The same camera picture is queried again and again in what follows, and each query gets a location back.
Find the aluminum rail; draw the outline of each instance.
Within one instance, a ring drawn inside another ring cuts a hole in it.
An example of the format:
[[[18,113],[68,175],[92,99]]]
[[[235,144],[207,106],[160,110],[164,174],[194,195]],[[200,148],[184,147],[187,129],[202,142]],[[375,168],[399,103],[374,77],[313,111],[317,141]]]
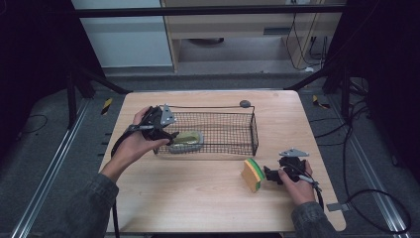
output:
[[[336,112],[337,116],[340,118],[341,123],[344,123],[343,118],[341,117],[341,113],[339,111],[339,102],[337,99],[334,98],[334,96],[329,96],[329,100],[332,102],[332,108]],[[355,159],[359,165],[359,168],[362,171],[362,174],[365,177],[365,180],[367,182],[367,185],[369,188],[379,189],[382,191],[385,190],[385,186],[380,181],[379,176],[374,171],[373,166],[370,164],[368,160],[368,156],[365,154],[364,149],[362,145],[360,144],[357,136],[353,134],[350,139],[350,148],[352,148],[352,151],[354,153]],[[400,231],[404,230],[406,228],[406,225],[399,214],[398,210],[395,207],[394,202],[389,197],[384,197],[382,195],[379,195],[377,193],[373,194],[373,197],[376,201],[377,206],[379,207],[383,218],[386,221],[386,224],[388,225],[389,229],[392,231]],[[395,238],[410,238],[411,235],[409,232],[406,232],[404,234],[395,234],[393,235]]]
[[[74,11],[45,11],[50,16],[74,16],[78,18],[151,17],[188,15],[236,15],[236,14],[284,14],[284,13],[338,13],[345,10],[360,10],[361,6],[346,4],[312,5],[265,5],[265,6],[208,6],[208,7],[162,7],[122,9],[79,9]]]
[[[24,214],[19,220],[18,224],[15,226],[15,229],[12,232],[12,238],[25,238],[28,236],[32,225],[34,224],[35,219],[38,216],[38,213],[41,210],[41,207],[46,200],[47,195],[49,194],[50,188],[53,185],[56,175],[58,174],[59,169],[61,168],[62,162],[67,155],[67,152],[71,146],[71,143],[74,140],[75,135],[77,134],[78,129],[80,128],[81,122],[83,121],[84,116],[88,108],[90,100],[83,99],[78,111],[78,117],[75,121],[72,128],[68,129],[65,133],[58,149],[55,152],[54,157],[50,166],[47,168],[47,171],[41,180],[40,185],[37,188],[34,196],[31,199],[31,202],[27,206]]]

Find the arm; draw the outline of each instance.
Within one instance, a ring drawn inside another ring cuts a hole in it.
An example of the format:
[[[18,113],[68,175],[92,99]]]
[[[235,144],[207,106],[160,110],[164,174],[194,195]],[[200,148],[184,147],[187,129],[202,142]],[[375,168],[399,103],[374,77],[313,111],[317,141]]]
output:
[[[139,124],[148,109],[137,113],[133,124]],[[141,132],[130,135],[102,171],[70,199],[64,213],[44,237],[103,237],[118,194],[116,181],[120,175],[146,152],[168,142],[168,139],[146,140]]]
[[[312,175],[312,169],[307,161],[305,167],[306,172]],[[304,238],[340,237],[315,201],[312,184],[305,180],[294,182],[283,170],[279,170],[278,174],[296,205],[291,214],[296,236]]]

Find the wire mesh basket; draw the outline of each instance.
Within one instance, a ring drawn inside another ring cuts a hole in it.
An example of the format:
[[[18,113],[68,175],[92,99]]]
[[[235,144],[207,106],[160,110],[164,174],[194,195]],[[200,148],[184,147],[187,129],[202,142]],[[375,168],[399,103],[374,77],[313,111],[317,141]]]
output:
[[[179,134],[172,145],[155,149],[155,154],[226,153],[254,156],[257,153],[259,139],[254,106],[169,108],[176,122],[165,127],[164,131]]]

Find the sponge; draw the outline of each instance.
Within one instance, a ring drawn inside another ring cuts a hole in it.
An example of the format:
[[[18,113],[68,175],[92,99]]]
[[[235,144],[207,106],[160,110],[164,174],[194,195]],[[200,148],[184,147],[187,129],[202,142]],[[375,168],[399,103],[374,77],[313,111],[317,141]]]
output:
[[[260,189],[264,175],[257,162],[252,158],[244,161],[244,170],[241,172],[241,175],[251,191],[256,192]]]

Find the sleeve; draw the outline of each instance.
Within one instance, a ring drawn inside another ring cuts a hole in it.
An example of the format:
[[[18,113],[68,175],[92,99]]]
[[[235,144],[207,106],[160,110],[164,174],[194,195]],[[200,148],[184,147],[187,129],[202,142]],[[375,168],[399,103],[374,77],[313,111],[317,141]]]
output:
[[[43,237],[104,237],[119,188],[102,174],[78,191]]]
[[[291,219],[299,238],[332,238],[340,237],[320,205],[315,202],[306,202],[297,206]]]

